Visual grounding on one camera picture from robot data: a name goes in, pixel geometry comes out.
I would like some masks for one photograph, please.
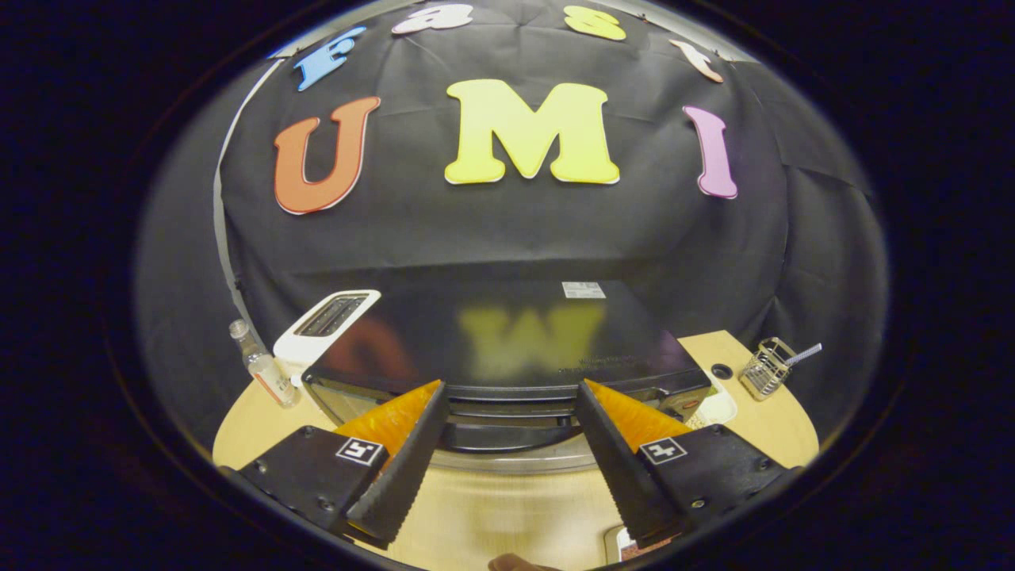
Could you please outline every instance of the pink letter i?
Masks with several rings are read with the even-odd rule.
[[[730,175],[730,159],[726,155],[726,141],[723,130],[726,123],[707,111],[696,106],[684,106],[684,113],[694,122],[698,142],[701,143],[701,175],[698,188],[708,196],[736,198],[737,185]]]

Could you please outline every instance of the bottle cap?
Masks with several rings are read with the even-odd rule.
[[[247,325],[243,319],[238,319],[232,324],[229,324],[229,337],[233,340],[239,340],[249,334],[251,331],[250,326]]]

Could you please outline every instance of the wire utensil holder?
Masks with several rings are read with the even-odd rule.
[[[740,373],[740,382],[755,401],[764,401],[775,392],[793,366],[821,351],[821,344],[797,355],[779,338],[768,338],[758,344],[758,351]]]

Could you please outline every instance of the orange letter u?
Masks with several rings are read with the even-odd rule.
[[[283,210],[306,214],[324,210],[345,198],[359,179],[363,162],[363,139],[366,137],[366,116],[381,104],[381,97],[363,97],[349,101],[331,114],[339,124],[335,142],[335,166],[324,180],[307,180],[303,161],[311,133],[321,120],[304,119],[289,126],[275,137],[278,158],[275,160],[275,199]]]

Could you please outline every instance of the metal basket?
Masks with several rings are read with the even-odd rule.
[[[779,338],[764,340],[740,373],[740,382],[756,401],[764,401],[783,384],[792,370],[786,362],[796,356]]]

